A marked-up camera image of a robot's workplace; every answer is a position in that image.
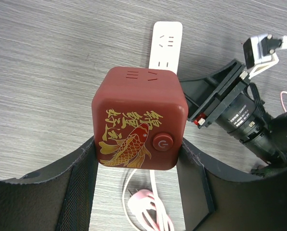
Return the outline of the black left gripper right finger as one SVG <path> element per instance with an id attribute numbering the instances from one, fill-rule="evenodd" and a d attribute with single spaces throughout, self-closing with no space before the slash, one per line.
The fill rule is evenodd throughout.
<path id="1" fill-rule="evenodd" d="M 188 231 L 287 231 L 287 169 L 261 178 L 183 140 L 177 173 Z"/>

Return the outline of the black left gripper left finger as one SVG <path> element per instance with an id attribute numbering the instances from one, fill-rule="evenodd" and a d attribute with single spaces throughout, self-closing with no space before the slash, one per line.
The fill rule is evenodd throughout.
<path id="1" fill-rule="evenodd" d="M 43 168 L 0 180 L 0 231 L 87 231 L 97 170 L 90 138 Z"/>

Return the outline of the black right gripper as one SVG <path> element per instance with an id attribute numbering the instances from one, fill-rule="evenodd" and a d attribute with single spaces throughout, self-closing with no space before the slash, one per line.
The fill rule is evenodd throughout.
<path id="1" fill-rule="evenodd" d="M 271 116 L 263 101 L 255 101 L 245 90 L 248 78 L 240 75 L 245 65 L 233 59 L 219 71 L 201 78 L 181 79 L 180 85 L 188 105 L 188 121 L 198 128 L 216 123 L 267 164 L 282 163 L 268 131 Z"/>

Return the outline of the pink power adapter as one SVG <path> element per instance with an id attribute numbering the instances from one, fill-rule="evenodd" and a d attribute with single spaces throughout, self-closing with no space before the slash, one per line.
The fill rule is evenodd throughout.
<path id="1" fill-rule="evenodd" d="M 177 73 L 183 36 L 180 22 L 158 21 L 154 24 L 149 58 L 150 69 Z"/>

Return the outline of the brown wooden block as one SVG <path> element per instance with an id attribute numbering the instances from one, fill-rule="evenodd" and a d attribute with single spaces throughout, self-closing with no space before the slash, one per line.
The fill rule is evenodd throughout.
<path id="1" fill-rule="evenodd" d="M 91 111 L 100 164 L 151 170 L 177 164 L 188 105 L 174 72 L 113 67 Z"/>

